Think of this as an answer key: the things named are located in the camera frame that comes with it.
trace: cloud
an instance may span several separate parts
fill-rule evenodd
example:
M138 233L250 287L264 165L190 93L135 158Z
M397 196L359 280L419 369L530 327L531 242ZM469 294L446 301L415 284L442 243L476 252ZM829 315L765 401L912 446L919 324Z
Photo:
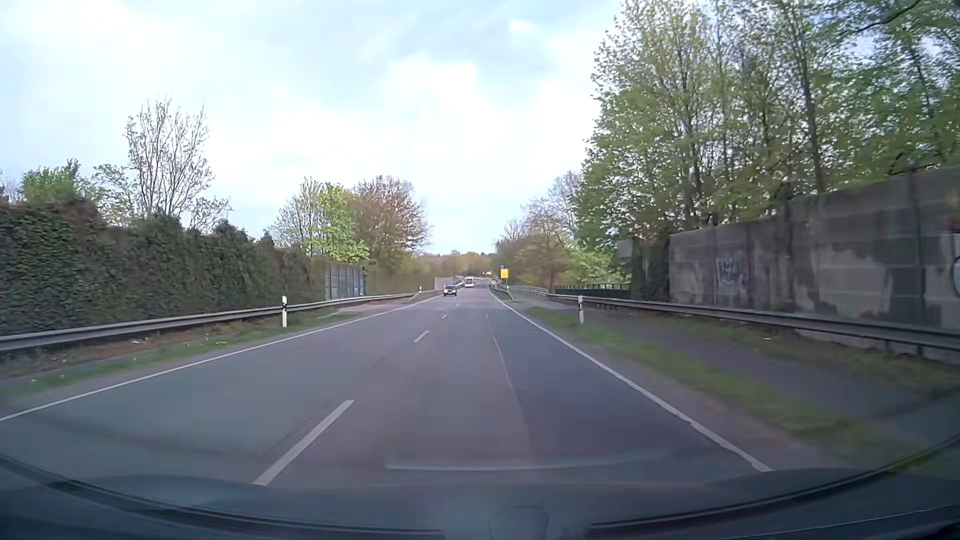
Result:
M508 22L508 28L510 31L516 34L528 34L536 31L536 27L530 21L525 21L521 19L510 19Z
M500 7L459 23L468 24L459 34L481 33L466 42L445 25L454 19L400 12L352 30L337 49L279 30L308 18L310 3L247 1L229 16L209 5L159 6L0 7L0 58L12 59L0 68L27 88L0 88L0 120L12 126L0 134L11 151L0 168L123 162L126 116L169 94L190 110L206 106L212 190L231 198L230 220L251 234L270 225L303 176L351 185L393 174L414 183L434 224L432 249L448 252L490 251L522 203L584 158L602 24L552 29ZM615 9L585 20L606 21ZM502 38L491 43L496 25ZM442 47L441 37L459 40ZM514 69L518 58L535 60Z

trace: road lane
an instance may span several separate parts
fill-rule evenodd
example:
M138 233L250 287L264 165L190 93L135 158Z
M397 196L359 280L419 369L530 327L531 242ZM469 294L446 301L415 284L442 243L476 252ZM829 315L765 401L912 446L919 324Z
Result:
M349 421L273 485L470 480L478 470L530 463L526 422L486 320L488 309L502 308L491 300L474 288L434 302L447 317L371 372L353 392Z
M73 478L253 480L367 371L428 329L438 301L11 419L0 423L0 452Z
M264 483L753 472L485 287L0 423L0 452L70 478L253 482L294 448Z

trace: sky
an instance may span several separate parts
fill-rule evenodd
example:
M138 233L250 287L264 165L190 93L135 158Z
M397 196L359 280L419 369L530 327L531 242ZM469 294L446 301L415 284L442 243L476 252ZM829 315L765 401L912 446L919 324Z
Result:
M148 100L205 107L210 193L262 235L304 176L413 183L430 252L490 252L579 170L618 0L0 0L0 169L127 159Z

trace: asphalt road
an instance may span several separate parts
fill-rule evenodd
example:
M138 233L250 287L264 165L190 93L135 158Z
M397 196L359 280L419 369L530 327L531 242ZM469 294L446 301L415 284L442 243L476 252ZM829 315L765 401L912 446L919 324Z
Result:
M271 487L757 472L668 408L480 285L4 417L0 453Z

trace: ivy-covered wall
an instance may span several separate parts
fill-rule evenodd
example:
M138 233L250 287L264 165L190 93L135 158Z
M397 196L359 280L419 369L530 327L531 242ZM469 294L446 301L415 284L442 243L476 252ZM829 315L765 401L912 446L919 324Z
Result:
M325 261L156 217L108 227L83 200L0 206L0 335L324 299Z

